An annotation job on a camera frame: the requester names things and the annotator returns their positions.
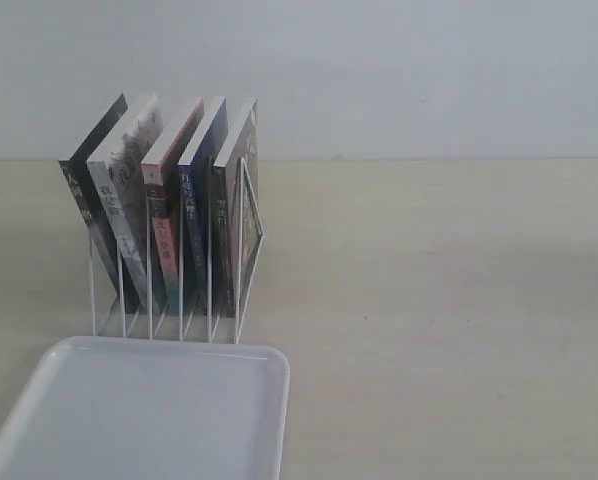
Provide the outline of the black book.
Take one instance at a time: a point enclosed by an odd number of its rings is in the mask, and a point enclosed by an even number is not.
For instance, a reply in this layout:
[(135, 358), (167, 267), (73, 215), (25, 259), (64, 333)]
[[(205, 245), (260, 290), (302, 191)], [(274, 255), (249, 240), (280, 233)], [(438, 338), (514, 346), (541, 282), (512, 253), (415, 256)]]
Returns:
[(87, 160), (127, 109), (125, 96), (119, 93), (111, 105), (102, 111), (90, 131), (76, 142), (74, 151), (58, 160), (90, 238), (117, 294), (120, 290), (116, 239), (89, 173)]

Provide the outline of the grey white book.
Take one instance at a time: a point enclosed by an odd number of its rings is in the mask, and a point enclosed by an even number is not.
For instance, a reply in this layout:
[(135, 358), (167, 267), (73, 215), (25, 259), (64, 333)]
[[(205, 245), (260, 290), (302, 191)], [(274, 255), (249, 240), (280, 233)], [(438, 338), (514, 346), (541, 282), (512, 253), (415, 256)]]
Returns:
[(87, 167), (143, 306), (165, 306), (158, 254), (147, 252), (146, 190), (141, 162), (163, 131), (157, 96), (141, 94), (87, 160)]

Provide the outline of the white plastic tray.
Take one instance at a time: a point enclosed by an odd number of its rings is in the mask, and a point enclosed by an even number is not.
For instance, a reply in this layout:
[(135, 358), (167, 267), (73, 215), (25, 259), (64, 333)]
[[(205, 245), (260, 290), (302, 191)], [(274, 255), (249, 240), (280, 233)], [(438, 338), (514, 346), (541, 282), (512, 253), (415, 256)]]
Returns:
[(70, 337), (0, 430), (0, 479), (275, 479), (289, 385), (271, 347)]

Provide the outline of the pink red book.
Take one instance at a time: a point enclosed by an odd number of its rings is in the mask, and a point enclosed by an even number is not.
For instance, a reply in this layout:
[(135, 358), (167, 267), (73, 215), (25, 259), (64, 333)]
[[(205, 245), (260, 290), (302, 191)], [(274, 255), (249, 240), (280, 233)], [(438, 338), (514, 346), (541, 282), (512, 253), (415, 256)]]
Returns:
[(203, 115), (204, 100), (201, 97), (186, 99), (141, 162), (150, 221), (171, 314), (179, 312), (180, 299), (178, 162)]

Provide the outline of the dark brown book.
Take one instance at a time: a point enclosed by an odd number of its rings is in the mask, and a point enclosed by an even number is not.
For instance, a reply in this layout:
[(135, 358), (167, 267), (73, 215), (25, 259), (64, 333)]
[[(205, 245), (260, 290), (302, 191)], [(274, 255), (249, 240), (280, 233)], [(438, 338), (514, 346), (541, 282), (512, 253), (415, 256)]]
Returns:
[(258, 101), (244, 101), (212, 167), (213, 222), (217, 232), (227, 314), (245, 304), (262, 228), (252, 205), (258, 201)]

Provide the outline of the blue moon book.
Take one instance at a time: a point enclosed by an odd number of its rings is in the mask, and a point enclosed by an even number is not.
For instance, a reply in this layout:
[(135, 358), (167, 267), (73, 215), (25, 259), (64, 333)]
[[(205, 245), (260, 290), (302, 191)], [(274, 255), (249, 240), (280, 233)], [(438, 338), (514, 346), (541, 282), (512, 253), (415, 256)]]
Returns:
[(198, 114), (196, 128), (178, 162), (195, 295), (206, 307), (208, 293), (209, 172), (226, 138), (226, 97), (214, 97)]

